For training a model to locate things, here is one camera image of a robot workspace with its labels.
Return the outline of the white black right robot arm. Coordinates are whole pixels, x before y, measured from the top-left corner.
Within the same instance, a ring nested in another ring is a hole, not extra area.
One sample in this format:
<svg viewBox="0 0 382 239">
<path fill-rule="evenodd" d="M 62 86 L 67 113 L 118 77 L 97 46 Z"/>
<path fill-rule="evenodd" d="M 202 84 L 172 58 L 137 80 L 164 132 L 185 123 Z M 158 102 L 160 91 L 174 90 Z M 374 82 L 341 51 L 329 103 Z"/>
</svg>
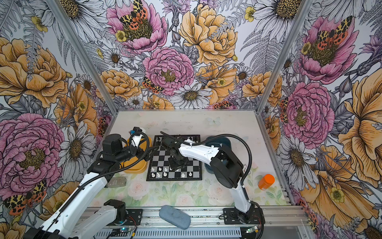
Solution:
<svg viewBox="0 0 382 239">
<path fill-rule="evenodd" d="M 237 219 L 243 224 L 250 222 L 255 214 L 255 203 L 251 202 L 246 192 L 244 181 L 250 172 L 244 170 L 243 163 L 226 145 L 207 146 L 206 143 L 222 137 L 231 137 L 241 142 L 248 153 L 249 165 L 252 164 L 252 152 L 245 140 L 233 134 L 219 134 L 202 142 L 190 139 L 182 140 L 169 134 L 163 134 L 161 146 L 170 153 L 169 163 L 174 170 L 184 168 L 189 158 L 196 159 L 211 167 L 217 181 L 230 190 L 234 200 Z"/>
</svg>

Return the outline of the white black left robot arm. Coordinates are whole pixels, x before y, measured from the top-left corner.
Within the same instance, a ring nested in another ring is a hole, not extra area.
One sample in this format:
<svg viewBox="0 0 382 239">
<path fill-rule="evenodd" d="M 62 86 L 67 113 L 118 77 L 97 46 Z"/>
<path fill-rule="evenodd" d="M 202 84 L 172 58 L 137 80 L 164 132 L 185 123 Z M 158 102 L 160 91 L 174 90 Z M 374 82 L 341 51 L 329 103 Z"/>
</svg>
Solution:
<svg viewBox="0 0 382 239">
<path fill-rule="evenodd" d="M 93 235 L 110 223 L 124 224 L 128 218 L 125 203 L 108 200 L 90 218 L 78 224 L 95 196 L 106 187 L 115 174 L 138 164 L 151 151 L 149 145 L 140 148 L 141 143 L 149 144 L 145 129 L 134 127 L 130 137 L 109 134 L 102 141 L 102 150 L 87 170 L 86 175 L 63 205 L 39 228 L 29 229 L 25 239 L 91 239 Z"/>
</svg>

